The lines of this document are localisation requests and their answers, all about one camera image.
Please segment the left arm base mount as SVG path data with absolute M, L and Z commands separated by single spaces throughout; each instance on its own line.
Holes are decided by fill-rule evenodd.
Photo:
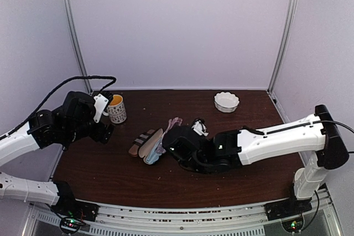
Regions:
M 60 230 L 67 235 L 75 234 L 82 227 L 87 227 L 87 222 L 94 222 L 99 210 L 97 204 L 77 200 L 58 202 L 48 207 L 59 218 Z

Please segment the pink frame sunglasses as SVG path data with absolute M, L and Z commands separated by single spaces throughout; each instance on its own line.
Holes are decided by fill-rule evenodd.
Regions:
M 175 118 L 169 119 L 168 126 L 167 126 L 166 130 L 163 131 L 162 136 L 157 141 L 156 148 L 154 150 L 155 154 L 163 155 L 164 153 L 166 153 L 165 147 L 163 144 L 164 139 L 168 138 L 168 135 L 173 132 L 174 128 L 181 126 L 182 122 L 183 122 L 183 119 L 180 117 L 175 117 Z

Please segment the black quilted glasses case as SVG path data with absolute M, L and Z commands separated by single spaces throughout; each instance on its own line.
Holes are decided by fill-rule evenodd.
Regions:
M 143 159 L 148 155 L 148 153 L 152 150 L 153 146 L 156 144 L 158 139 L 162 136 L 163 134 L 163 129 L 157 129 L 155 130 L 155 133 L 151 136 L 147 142 L 142 145 L 142 147 L 139 149 L 138 156 Z

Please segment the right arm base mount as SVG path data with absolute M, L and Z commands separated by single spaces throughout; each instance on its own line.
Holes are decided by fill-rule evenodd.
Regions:
M 285 200 L 264 205 L 268 221 L 280 220 L 282 228 L 291 234 L 300 233 L 305 228 L 303 214 L 312 210 L 310 200 Z

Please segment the brown plaid glasses case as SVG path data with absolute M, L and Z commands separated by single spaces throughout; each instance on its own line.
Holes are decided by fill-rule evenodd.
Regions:
M 155 133 L 154 129 L 150 129 L 147 132 L 141 133 L 134 141 L 132 146 L 130 147 L 128 153 L 132 157 L 137 157 L 139 149 L 144 145 L 147 140 L 151 138 L 151 136 Z

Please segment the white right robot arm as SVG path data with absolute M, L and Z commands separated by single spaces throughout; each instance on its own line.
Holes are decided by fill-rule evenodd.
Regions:
M 349 160 L 338 126 L 323 104 L 315 112 L 295 122 L 273 127 L 229 130 L 207 137 L 203 120 L 192 126 L 175 125 L 162 138 L 162 147 L 183 167 L 201 174 L 238 169 L 254 162 L 309 151 L 304 168 L 297 170 L 293 195 L 284 201 L 284 210 L 294 215 L 312 198 L 328 171 Z

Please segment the light blue cloth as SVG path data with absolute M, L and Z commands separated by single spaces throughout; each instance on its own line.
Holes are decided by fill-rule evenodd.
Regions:
M 165 149 L 162 146 L 162 141 L 159 140 L 153 146 L 152 150 L 148 153 L 148 155 L 144 158 L 144 162 L 148 165 L 155 164 L 161 155 L 165 153 Z

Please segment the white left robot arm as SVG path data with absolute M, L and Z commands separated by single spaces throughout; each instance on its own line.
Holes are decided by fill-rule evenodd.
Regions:
M 106 144 L 114 127 L 101 122 L 101 117 L 112 100 L 109 92 L 90 96 L 71 91 L 55 110 L 34 112 L 24 125 L 1 138 L 1 165 L 52 144 L 68 148 L 86 137 Z M 67 216 L 80 210 L 66 182 L 40 182 L 1 173 L 1 198 L 58 205 Z

